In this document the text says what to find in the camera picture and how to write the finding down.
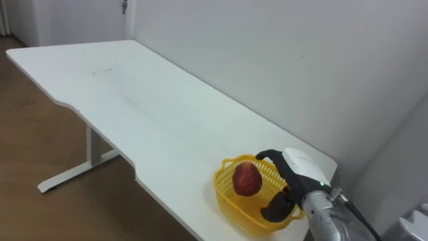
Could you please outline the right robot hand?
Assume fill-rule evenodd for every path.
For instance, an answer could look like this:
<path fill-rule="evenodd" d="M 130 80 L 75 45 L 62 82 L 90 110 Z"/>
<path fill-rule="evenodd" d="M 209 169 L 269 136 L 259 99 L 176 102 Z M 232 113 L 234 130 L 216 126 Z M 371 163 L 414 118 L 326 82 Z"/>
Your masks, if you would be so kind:
<path fill-rule="evenodd" d="M 285 220 L 295 207 L 303 209 L 311 193 L 321 191 L 329 194 L 332 190 L 321 168 L 303 151 L 291 147 L 283 151 L 267 149 L 259 152 L 255 158 L 270 159 L 286 182 L 286 186 L 260 210 L 262 217 L 269 222 Z"/>

